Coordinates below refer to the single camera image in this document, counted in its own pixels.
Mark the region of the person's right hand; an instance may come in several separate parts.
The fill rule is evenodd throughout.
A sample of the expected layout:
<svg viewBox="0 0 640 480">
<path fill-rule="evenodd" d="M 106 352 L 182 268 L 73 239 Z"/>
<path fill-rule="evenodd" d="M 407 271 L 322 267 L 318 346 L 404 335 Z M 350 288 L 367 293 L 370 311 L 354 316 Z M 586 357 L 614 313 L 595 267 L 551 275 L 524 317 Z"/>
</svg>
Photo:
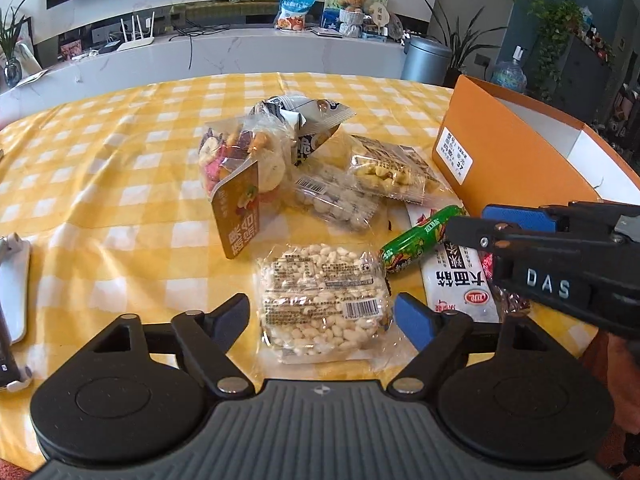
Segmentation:
<svg viewBox="0 0 640 480">
<path fill-rule="evenodd" d="M 640 431 L 640 372 L 620 337 L 608 334 L 608 391 L 615 405 L 615 423 L 630 434 Z"/>
</svg>

